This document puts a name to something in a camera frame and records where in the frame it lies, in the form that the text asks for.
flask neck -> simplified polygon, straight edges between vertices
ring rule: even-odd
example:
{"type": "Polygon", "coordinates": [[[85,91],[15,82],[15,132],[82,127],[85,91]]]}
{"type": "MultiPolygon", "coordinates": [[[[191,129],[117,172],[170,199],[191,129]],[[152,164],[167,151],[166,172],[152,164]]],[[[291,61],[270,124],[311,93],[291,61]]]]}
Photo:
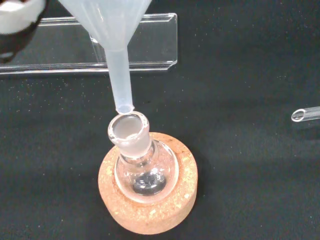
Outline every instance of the flask neck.
{"type": "Polygon", "coordinates": [[[109,124],[108,136],[126,162],[136,161],[152,152],[149,121],[142,113],[132,111],[117,115],[109,124]]]}
{"type": "Polygon", "coordinates": [[[124,165],[127,166],[129,169],[135,169],[139,168],[142,169],[145,166],[150,165],[153,162],[153,159],[158,156],[158,148],[157,145],[153,140],[150,141],[150,147],[147,150],[146,154],[138,157],[138,158],[132,158],[128,156],[124,156],[120,154],[119,160],[123,162],[124,165]]]}

black table surface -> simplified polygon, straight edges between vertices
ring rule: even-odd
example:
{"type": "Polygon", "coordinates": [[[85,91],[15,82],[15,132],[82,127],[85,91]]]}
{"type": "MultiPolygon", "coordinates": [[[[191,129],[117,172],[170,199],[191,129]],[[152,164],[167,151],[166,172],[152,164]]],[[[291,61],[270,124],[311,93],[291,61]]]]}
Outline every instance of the black table surface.
{"type": "MultiPolygon", "coordinates": [[[[291,122],[320,105],[318,1],[153,1],[178,14],[167,72],[133,73],[152,132],[195,156],[189,216],[143,236],[119,226],[98,189],[116,115],[107,74],[0,78],[0,239],[315,240],[320,125],[291,122]]],[[[47,17],[68,16],[56,1],[47,17]]]]}

round-bottom flask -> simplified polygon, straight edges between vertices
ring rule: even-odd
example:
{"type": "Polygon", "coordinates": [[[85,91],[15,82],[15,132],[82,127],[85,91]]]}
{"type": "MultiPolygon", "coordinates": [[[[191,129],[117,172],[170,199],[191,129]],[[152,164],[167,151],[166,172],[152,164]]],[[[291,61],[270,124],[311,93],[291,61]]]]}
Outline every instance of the round-bottom flask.
{"type": "Polygon", "coordinates": [[[163,142],[151,139],[149,129],[148,119],[137,111],[117,115],[108,127],[108,136],[120,151],[115,181],[126,197],[139,203],[164,199],[179,176],[176,155],[163,142]]]}

plastic funnel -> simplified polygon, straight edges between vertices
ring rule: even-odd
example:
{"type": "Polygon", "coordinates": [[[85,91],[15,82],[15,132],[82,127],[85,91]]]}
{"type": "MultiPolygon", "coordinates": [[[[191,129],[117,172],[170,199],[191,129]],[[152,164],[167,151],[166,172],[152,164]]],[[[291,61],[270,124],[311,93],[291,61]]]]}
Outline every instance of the plastic funnel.
{"type": "Polygon", "coordinates": [[[151,0],[59,0],[104,48],[115,109],[133,109],[128,43],[151,0]]]}

acrylic shelf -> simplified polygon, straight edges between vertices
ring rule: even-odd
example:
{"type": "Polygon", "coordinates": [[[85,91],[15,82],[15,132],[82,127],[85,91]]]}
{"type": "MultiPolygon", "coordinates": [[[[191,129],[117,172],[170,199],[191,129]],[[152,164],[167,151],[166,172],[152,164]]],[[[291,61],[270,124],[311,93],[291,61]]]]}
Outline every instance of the acrylic shelf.
{"type": "MultiPolygon", "coordinates": [[[[128,44],[130,71],[168,70],[178,61],[175,13],[145,14],[128,44]]],[[[108,72],[104,49],[74,17],[43,18],[29,45],[0,75],[108,72]]]]}

